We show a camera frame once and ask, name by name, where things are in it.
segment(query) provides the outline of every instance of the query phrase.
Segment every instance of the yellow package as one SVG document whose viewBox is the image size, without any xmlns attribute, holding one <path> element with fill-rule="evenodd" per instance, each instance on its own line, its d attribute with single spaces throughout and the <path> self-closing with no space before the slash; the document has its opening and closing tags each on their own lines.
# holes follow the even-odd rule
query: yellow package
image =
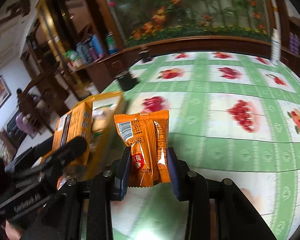
<svg viewBox="0 0 300 240">
<path fill-rule="evenodd" d="M 81 102 L 68 113 L 63 115 L 57 122 L 53 136 L 52 152 L 76 136 L 81 136 L 88 143 L 87 150 L 71 164 L 87 164 L 90 152 L 92 102 Z"/>
<path fill-rule="evenodd" d="M 164 126 L 165 121 L 168 120 L 168 110 L 114 116 L 119 136 L 127 146 L 131 146 L 129 187 L 151 187 L 154 181 L 170 181 L 166 165 L 167 134 L 165 134 L 165 144 L 160 144 L 160 154 L 157 149 L 159 139 L 163 138 L 162 133 L 168 132 L 168 126 Z"/>
</svg>

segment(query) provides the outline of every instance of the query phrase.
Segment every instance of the red logo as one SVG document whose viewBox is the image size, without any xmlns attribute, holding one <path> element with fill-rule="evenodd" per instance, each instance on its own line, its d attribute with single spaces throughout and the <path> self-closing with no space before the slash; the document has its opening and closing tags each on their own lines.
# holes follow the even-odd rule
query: red logo
<svg viewBox="0 0 300 240">
<path fill-rule="evenodd" d="M 145 160 L 141 153 L 132 156 L 132 165 L 137 169 L 141 169 L 145 164 Z"/>
</svg>

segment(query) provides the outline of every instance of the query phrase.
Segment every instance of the wall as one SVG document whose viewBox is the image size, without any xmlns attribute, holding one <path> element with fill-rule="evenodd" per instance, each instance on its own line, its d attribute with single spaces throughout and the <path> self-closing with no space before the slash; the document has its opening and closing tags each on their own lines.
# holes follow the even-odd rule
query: wall
<svg viewBox="0 0 300 240">
<path fill-rule="evenodd" d="M 3 77 L 11 96 L 0 108 L 0 130 L 6 123 L 8 117 L 17 107 L 17 88 L 25 89 L 31 81 L 26 68 L 20 58 L 16 57 L 4 66 L 0 67 L 0 76 Z"/>
</svg>

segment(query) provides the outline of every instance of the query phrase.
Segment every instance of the green and white tablecloth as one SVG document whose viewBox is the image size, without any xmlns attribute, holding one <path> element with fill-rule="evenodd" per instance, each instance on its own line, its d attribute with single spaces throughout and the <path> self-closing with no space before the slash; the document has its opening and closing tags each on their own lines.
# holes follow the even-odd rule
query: green and white tablecloth
<svg viewBox="0 0 300 240">
<path fill-rule="evenodd" d="M 127 113 L 169 109 L 178 158 L 208 179 L 231 178 L 277 239 L 288 239 L 300 224 L 300 79 L 282 63 L 218 52 L 160 56 L 130 70 L 140 83 L 124 93 Z M 105 92 L 119 90 L 115 81 Z M 240 115 L 241 125 L 229 110 L 239 100 L 251 120 Z M 115 240 L 184 238 L 187 203 L 170 184 L 129 188 L 111 207 Z"/>
</svg>

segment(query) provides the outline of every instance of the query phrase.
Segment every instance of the purple cloth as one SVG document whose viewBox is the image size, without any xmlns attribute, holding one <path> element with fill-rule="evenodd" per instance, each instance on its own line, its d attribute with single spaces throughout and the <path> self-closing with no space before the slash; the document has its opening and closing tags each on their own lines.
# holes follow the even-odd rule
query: purple cloth
<svg viewBox="0 0 300 240">
<path fill-rule="evenodd" d="M 23 132 L 25 132 L 25 133 L 27 133 L 29 135 L 31 135 L 31 134 L 33 134 L 35 132 L 35 130 L 34 130 L 34 128 L 33 128 L 33 126 L 31 124 L 24 124 L 23 123 L 23 114 L 22 113 L 20 113 L 19 115 L 17 115 L 17 117 L 16 117 L 16 124 L 17 124 L 17 127 L 21 131 L 23 131 Z"/>
</svg>

